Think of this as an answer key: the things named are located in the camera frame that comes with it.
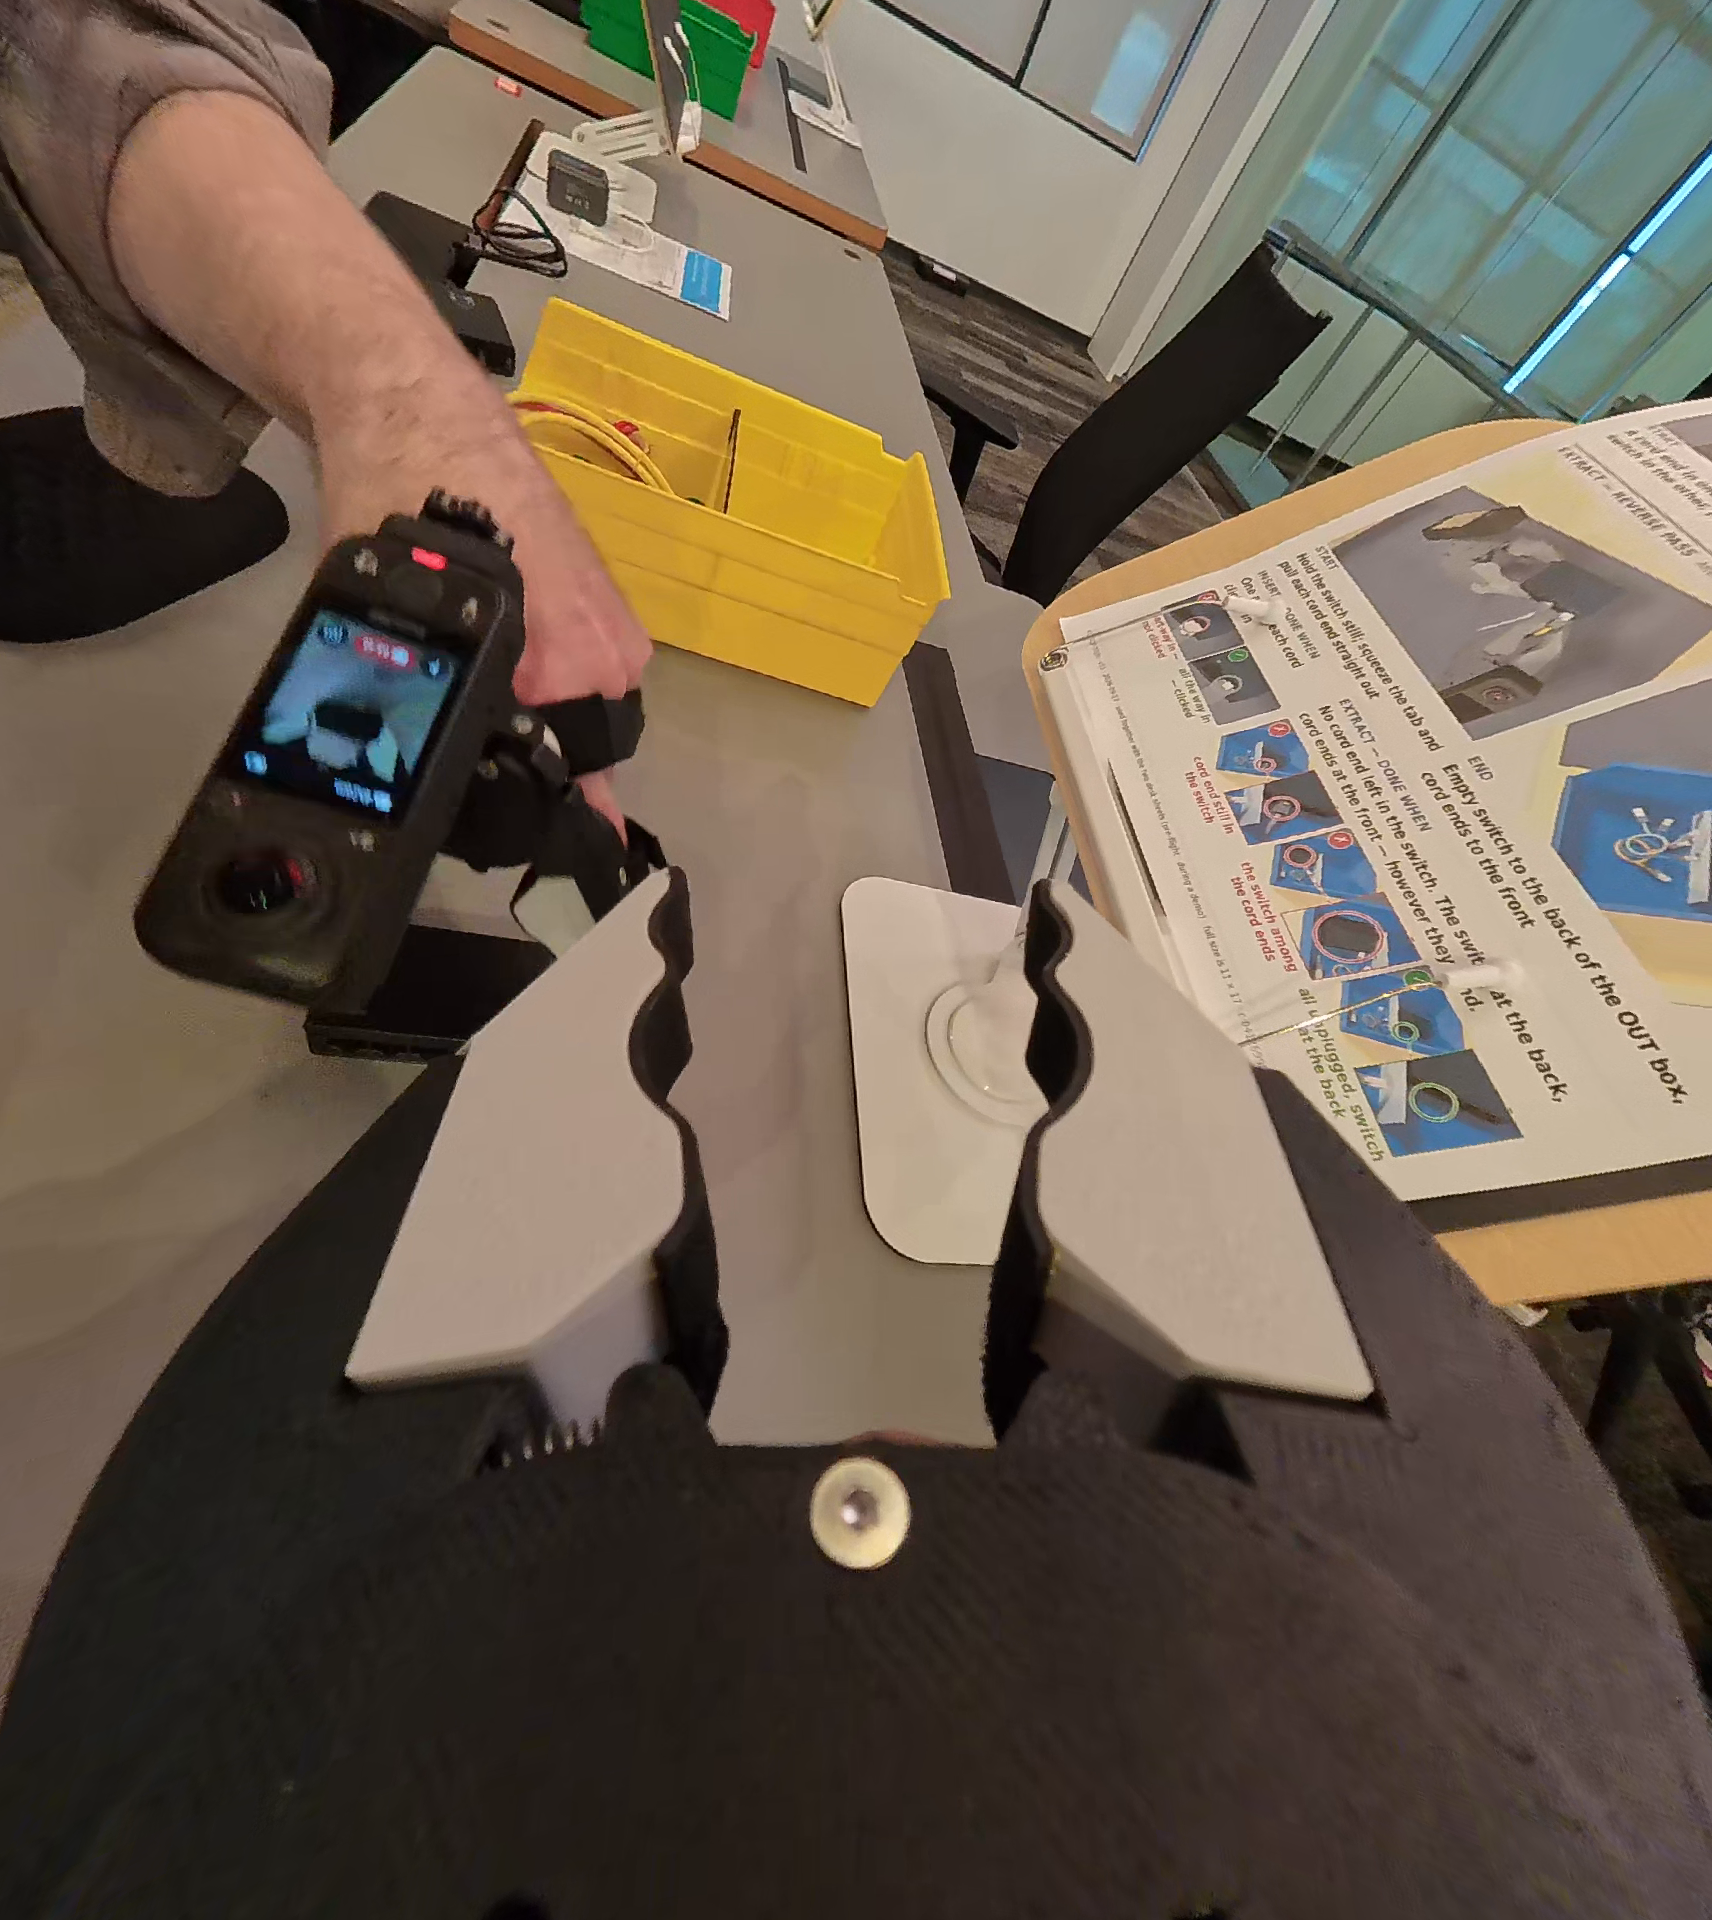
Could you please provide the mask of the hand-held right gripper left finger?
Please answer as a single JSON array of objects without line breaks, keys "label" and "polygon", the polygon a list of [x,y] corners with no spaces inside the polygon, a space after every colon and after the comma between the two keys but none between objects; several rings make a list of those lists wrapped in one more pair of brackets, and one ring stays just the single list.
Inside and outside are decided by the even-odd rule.
[{"label": "hand-held right gripper left finger", "polygon": [[690,884],[650,874],[464,1045],[345,1382],[512,1381],[588,1428],[638,1367],[709,1421],[730,1353],[674,1092],[695,1056]]}]

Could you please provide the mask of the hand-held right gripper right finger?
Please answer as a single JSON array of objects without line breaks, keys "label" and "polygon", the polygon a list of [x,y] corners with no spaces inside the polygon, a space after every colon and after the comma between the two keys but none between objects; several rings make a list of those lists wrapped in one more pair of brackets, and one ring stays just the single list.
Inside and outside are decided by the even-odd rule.
[{"label": "hand-held right gripper right finger", "polygon": [[1029,897],[1016,1158],[983,1350],[988,1422],[1045,1371],[1362,1406],[1376,1381],[1262,1074],[1073,889]]}]

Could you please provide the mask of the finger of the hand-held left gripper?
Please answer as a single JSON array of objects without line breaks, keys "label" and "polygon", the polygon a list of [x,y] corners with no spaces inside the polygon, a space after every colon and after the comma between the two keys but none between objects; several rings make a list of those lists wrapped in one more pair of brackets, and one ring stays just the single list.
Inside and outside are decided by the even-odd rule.
[{"label": "finger of the hand-held left gripper", "polygon": [[599,914],[576,876],[526,874],[514,890],[514,923],[550,958],[562,958],[595,933]]}]

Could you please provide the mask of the yellow plastic bin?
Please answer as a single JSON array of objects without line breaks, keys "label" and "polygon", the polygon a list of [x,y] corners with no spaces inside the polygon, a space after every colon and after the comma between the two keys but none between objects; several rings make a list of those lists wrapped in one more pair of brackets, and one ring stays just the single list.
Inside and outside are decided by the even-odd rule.
[{"label": "yellow plastic bin", "polygon": [[661,646],[871,709],[950,597],[924,457],[797,397],[550,300],[509,405]]}]

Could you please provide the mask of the person's left forearm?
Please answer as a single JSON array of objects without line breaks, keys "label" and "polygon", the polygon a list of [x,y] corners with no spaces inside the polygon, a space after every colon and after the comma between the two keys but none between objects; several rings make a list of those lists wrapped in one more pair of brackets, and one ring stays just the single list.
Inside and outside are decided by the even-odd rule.
[{"label": "person's left forearm", "polygon": [[484,509],[521,560],[576,534],[504,392],[273,108],[221,90],[150,108],[106,239],[138,312],[310,447],[328,539],[433,493]]}]

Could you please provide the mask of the person's left hand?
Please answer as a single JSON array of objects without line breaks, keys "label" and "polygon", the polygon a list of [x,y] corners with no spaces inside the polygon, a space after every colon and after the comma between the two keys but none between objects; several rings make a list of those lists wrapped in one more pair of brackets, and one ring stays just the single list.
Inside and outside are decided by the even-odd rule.
[{"label": "person's left hand", "polygon": [[638,692],[653,640],[555,474],[516,432],[491,458],[478,501],[512,539],[524,582],[526,640],[512,680],[518,700],[553,709]]}]

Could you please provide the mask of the white document stand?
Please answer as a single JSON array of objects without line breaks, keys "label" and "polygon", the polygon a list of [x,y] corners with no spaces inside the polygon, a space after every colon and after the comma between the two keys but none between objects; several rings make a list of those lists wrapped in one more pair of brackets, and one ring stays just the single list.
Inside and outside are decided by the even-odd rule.
[{"label": "white document stand", "polygon": [[[1060,793],[1034,852],[1073,887]],[[841,903],[863,1192],[898,1255],[988,1266],[1042,1097],[1025,1067],[1034,997],[1022,976],[1030,898],[997,903],[863,876]]]}]

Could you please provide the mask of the instruction sheet on stand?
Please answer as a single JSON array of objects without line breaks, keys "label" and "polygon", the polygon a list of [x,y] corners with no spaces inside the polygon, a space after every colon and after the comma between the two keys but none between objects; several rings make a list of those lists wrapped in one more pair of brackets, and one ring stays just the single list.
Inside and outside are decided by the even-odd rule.
[{"label": "instruction sheet on stand", "polygon": [[[1095,909],[1181,988],[1186,978],[1157,928],[1106,778],[1048,704],[1042,661],[1060,645],[1062,624],[1128,598],[1163,602],[1192,578],[1244,575],[1270,549],[1300,545],[1347,517],[1374,517],[1460,468],[1559,434],[1559,424],[1540,418],[1444,431],[1098,572],[1064,589],[1034,619],[1022,643],[1022,677]],[[1501,1309],[1712,1285],[1712,1158],[1444,1198],[1417,1213]]]}]

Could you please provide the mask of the printed instruction sheet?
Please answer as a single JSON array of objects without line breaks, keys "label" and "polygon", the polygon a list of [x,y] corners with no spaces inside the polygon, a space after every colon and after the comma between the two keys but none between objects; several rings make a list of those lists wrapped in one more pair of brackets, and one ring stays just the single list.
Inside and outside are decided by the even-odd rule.
[{"label": "printed instruction sheet", "polygon": [[1712,1165],[1712,399],[1250,540],[1039,661],[1133,942],[1403,1201]]}]

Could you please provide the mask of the black flat device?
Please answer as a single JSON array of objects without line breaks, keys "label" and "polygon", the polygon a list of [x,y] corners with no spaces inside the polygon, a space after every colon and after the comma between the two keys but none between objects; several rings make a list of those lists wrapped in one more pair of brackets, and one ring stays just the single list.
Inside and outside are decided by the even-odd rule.
[{"label": "black flat device", "polygon": [[362,210],[409,265],[464,350],[491,377],[510,380],[516,348],[503,309],[493,297],[471,290],[481,265],[473,226],[387,190],[373,195]]}]

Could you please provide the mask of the black office chair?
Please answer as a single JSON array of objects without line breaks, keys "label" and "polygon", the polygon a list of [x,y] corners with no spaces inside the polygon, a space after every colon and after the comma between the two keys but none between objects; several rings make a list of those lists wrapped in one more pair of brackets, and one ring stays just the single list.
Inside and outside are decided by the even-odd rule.
[{"label": "black office chair", "polygon": [[1041,607],[1208,445],[1276,389],[1329,326],[1261,240],[1197,314],[1041,468],[998,584]]}]

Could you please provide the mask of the grey desk with wooden edge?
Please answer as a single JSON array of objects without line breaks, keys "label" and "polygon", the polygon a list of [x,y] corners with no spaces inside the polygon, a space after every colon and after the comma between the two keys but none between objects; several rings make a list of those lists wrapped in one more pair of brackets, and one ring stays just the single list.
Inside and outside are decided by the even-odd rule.
[{"label": "grey desk with wooden edge", "polygon": [[[879,255],[890,229],[866,156],[810,122],[786,90],[797,77],[830,88],[828,58],[797,43],[793,25],[779,15],[772,53],[749,73],[734,121],[707,114],[704,143],[690,163]],[[543,5],[454,5],[444,31],[456,50],[590,118],[626,118],[653,106],[648,78],[597,53],[581,25]]]}]

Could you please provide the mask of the green plastic bin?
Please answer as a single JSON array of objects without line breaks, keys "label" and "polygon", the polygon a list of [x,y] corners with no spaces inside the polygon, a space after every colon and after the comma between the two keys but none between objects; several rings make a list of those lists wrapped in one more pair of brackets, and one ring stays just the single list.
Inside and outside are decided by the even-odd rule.
[{"label": "green plastic bin", "polygon": [[[738,117],[752,73],[749,65],[752,43],[728,21],[701,9],[684,13],[684,5],[688,3],[678,3],[676,13],[687,41],[688,78],[695,82],[693,99],[707,117],[712,114],[730,124]],[[581,3],[581,25],[588,46],[626,70],[650,78],[650,9],[653,5],[645,3]]]}]

